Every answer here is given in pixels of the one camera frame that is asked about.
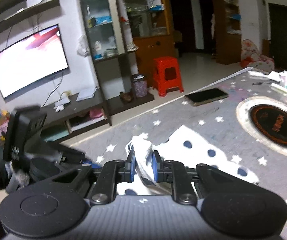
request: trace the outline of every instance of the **black smartphone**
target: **black smartphone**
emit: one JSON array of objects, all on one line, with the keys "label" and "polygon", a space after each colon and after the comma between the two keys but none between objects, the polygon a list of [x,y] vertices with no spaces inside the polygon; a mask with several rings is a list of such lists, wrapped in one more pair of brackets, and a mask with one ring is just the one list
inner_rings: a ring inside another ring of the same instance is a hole
[{"label": "black smartphone", "polygon": [[228,96],[229,95],[226,92],[220,90],[219,88],[212,88],[186,95],[193,106],[204,105],[213,101],[227,98]]}]

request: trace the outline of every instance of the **chair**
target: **chair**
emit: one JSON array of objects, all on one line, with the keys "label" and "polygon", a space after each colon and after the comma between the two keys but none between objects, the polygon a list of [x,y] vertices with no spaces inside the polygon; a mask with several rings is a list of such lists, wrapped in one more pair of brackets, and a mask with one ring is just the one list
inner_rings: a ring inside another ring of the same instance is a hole
[{"label": "chair", "polygon": [[[167,95],[167,89],[178,87],[182,93],[183,87],[178,61],[175,57],[159,57],[154,59],[155,69],[153,73],[153,88],[158,90],[160,97]],[[169,78],[166,72],[172,72]]]},{"label": "chair", "polygon": [[254,67],[267,72],[271,72],[275,69],[274,60],[262,55],[257,46],[250,40],[244,40],[242,42],[240,65],[243,68]]}]

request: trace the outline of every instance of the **screw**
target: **screw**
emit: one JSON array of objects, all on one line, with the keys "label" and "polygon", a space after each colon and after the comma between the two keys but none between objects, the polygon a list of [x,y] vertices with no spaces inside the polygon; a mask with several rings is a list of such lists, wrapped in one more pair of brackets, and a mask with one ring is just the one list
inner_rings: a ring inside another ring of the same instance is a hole
[{"label": "screw", "polygon": [[96,195],[92,196],[92,200],[96,201],[97,203],[104,202],[107,199],[108,199],[107,195],[106,194],[102,194],[102,193],[99,193],[99,194],[96,194]]},{"label": "screw", "polygon": [[189,203],[194,200],[194,197],[192,194],[182,194],[179,199],[184,203]]}]

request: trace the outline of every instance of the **red plastic stool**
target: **red plastic stool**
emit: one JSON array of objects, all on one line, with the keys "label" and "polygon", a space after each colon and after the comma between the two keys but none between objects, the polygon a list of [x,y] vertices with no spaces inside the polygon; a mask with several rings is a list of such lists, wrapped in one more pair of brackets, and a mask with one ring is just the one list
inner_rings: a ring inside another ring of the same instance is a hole
[{"label": "red plastic stool", "polygon": [[[183,87],[181,82],[181,74],[178,61],[175,57],[159,57],[154,59],[155,69],[153,73],[153,85],[152,87],[158,90],[160,97],[167,95],[167,89],[178,87],[182,93]],[[174,76],[168,80],[166,72],[174,70]]]}]

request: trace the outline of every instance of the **television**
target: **television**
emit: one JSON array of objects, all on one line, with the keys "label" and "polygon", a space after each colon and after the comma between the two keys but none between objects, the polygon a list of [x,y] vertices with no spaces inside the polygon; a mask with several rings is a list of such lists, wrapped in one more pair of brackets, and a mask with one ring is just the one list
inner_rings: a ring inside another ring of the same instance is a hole
[{"label": "television", "polygon": [[68,68],[58,25],[36,32],[0,52],[0,92],[16,91]]}]

